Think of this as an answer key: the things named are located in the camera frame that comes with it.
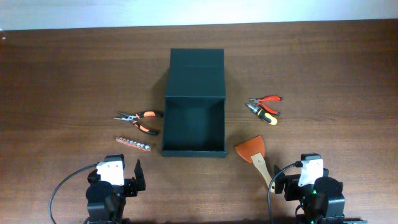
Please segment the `yellow black stubby screwdriver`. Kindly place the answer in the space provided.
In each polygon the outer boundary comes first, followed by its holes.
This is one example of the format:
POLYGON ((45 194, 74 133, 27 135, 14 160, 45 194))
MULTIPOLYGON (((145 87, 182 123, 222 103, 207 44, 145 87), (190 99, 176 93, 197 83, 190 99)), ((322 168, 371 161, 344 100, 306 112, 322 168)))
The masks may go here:
POLYGON ((270 125, 276 125, 277 124, 277 119, 273 117, 271 114, 265 112, 263 109, 260 109, 260 107, 251 105, 249 103, 246 103, 246 106, 261 120, 264 122, 270 124, 270 125))

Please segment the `orange black long-nose pliers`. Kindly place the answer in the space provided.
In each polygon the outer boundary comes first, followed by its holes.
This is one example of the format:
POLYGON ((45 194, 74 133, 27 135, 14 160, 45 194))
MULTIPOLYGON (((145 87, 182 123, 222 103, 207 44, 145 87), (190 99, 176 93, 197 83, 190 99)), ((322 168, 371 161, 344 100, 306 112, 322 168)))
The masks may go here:
POLYGON ((114 118, 116 120, 121 120, 121 121, 128 121, 130 122, 134 127, 136 127, 139 131, 151 135, 151 136, 156 136, 160 133, 160 131, 148 128, 144 126, 142 123, 142 119, 145 118, 162 118, 164 116, 163 112, 157 111, 157 110, 147 110, 147 111, 141 111, 138 113, 134 114, 128 114, 128 113, 123 113, 121 111, 118 111, 118 114, 121 115, 121 117, 114 118))

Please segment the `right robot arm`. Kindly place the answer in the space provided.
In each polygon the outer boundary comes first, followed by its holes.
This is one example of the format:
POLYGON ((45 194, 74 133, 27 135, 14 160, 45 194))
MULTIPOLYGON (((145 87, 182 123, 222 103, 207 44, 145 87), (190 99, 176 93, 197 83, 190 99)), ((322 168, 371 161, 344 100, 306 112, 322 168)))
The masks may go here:
POLYGON ((363 224, 366 220, 346 218, 343 183, 330 177, 324 168, 323 176, 313 185, 299 186, 299 174, 285 175, 286 168, 274 166, 275 193, 284 194, 286 201, 298 201, 295 223, 306 224, 363 224))

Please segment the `orange scraper wooden handle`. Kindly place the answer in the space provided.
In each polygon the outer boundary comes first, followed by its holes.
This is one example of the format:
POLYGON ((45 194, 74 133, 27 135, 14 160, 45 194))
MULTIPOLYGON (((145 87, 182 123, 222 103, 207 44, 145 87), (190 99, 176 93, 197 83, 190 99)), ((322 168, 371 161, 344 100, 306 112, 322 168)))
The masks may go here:
POLYGON ((271 185, 272 177, 265 161, 265 144, 262 136, 256 136, 246 142, 235 145, 234 149, 246 162, 254 165, 262 175, 267 188, 274 193, 275 184, 271 185))

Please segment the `orange socket bit rail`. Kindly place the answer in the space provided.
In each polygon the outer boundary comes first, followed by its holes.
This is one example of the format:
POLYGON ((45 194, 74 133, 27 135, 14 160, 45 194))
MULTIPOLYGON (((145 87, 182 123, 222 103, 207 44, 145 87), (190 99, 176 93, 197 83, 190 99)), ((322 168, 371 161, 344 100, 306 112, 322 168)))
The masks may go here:
POLYGON ((127 145, 129 147, 140 149, 140 150, 143 150, 143 151, 146 151, 146 152, 151 151, 151 146, 148 145, 148 144, 144 144, 144 143, 141 143, 141 142, 133 141, 133 140, 126 139, 126 138, 123 138, 123 137, 120 137, 120 136, 116 136, 115 137, 115 141, 118 142, 118 143, 121 143, 123 145, 127 145))

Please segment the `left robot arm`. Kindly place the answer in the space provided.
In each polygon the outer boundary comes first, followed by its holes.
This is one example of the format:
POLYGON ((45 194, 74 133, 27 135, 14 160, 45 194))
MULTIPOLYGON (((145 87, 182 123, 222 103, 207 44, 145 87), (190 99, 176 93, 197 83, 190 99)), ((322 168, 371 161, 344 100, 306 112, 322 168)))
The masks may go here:
POLYGON ((141 162, 134 168, 135 176, 124 177, 124 155, 115 154, 105 157, 95 165, 88 175, 90 186, 86 190, 88 223, 128 224, 132 221, 124 218, 124 207, 128 197, 136 197, 146 189, 141 162))

